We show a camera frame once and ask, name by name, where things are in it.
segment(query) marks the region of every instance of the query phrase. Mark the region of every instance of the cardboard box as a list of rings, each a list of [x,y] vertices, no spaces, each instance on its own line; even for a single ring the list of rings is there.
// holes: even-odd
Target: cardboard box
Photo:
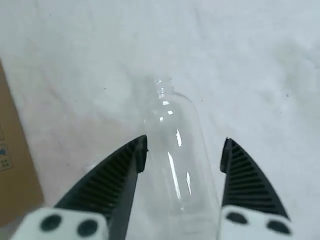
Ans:
[[[40,206],[44,196],[0,61],[0,227]]]

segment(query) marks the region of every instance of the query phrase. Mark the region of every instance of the clear plastic bottle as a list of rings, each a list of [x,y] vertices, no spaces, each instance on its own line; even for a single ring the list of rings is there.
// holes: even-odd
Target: clear plastic bottle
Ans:
[[[197,111],[171,80],[137,91],[148,154],[138,176],[128,240],[214,240],[220,207]]]

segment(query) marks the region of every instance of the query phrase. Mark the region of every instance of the white surface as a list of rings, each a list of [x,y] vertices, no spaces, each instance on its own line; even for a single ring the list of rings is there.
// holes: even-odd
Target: white surface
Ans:
[[[52,215],[61,217],[61,222],[52,231],[42,231],[43,220]],[[96,232],[83,237],[78,234],[78,227],[87,220],[97,223]],[[106,240],[108,239],[107,221],[98,213],[71,211],[57,208],[40,208],[27,215],[11,240]]]
[[[0,57],[48,205],[136,136],[133,84],[168,75],[197,106],[222,196],[226,136],[318,239],[316,0],[0,0]]]

